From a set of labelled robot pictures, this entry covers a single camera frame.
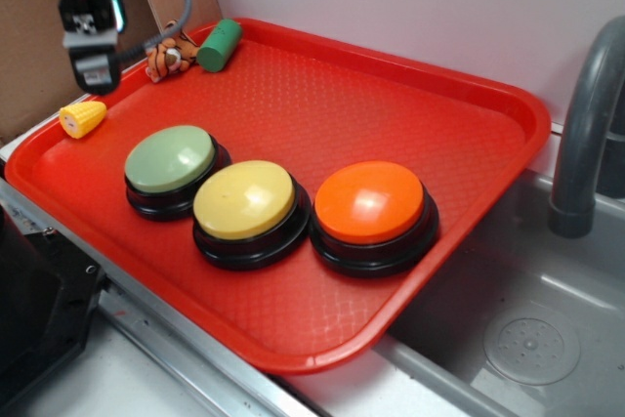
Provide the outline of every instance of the stuffed toy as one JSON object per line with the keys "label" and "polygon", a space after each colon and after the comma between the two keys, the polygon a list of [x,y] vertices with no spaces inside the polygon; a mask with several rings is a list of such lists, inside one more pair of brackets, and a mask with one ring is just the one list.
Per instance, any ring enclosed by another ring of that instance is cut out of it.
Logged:
{"label": "stuffed toy", "polygon": [[[171,20],[165,28],[171,28],[176,23]],[[157,83],[170,74],[187,71],[195,63],[198,49],[197,44],[182,30],[171,38],[165,38],[146,52],[147,76]]]}

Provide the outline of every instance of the yellow corn toy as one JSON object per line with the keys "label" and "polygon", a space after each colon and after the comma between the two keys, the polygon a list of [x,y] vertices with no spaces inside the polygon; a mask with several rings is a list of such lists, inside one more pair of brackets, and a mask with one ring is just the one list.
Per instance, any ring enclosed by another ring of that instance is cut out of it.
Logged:
{"label": "yellow corn toy", "polygon": [[102,102],[69,104],[59,110],[59,120],[64,130],[74,139],[80,139],[102,122],[106,105]]}

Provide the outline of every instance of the faucet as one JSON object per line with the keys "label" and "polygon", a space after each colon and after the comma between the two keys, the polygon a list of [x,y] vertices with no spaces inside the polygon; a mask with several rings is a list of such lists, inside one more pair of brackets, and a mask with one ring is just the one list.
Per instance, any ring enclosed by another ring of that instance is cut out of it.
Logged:
{"label": "faucet", "polygon": [[593,226],[595,192],[625,196],[625,16],[609,21],[582,66],[564,122],[549,227],[567,238]]}

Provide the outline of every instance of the red tray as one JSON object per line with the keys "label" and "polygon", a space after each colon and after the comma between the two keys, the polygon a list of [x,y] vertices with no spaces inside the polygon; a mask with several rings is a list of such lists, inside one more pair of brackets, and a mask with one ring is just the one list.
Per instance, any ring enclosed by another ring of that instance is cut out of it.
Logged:
{"label": "red tray", "polygon": [[[219,73],[192,67],[158,84],[144,63],[103,98],[81,140],[51,122],[10,158],[8,181],[199,327],[258,368],[307,373],[371,346],[499,198],[550,133],[528,93],[459,72],[240,20]],[[213,25],[191,36],[201,43]],[[356,279],[327,269],[306,241],[281,262],[221,271],[202,258],[191,219],[157,223],[126,201],[124,162],[148,135],[204,128],[234,162],[282,165],[312,199],[340,168],[402,164],[440,212],[440,238],[412,270]]]}

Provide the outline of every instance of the metal sink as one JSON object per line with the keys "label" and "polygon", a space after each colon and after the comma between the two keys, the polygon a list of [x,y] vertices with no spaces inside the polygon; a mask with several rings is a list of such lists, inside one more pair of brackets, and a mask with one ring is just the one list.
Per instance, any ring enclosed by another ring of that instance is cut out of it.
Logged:
{"label": "metal sink", "polygon": [[550,190],[524,173],[389,331],[389,359],[477,415],[625,409],[625,205],[598,196],[593,231],[564,239]]}

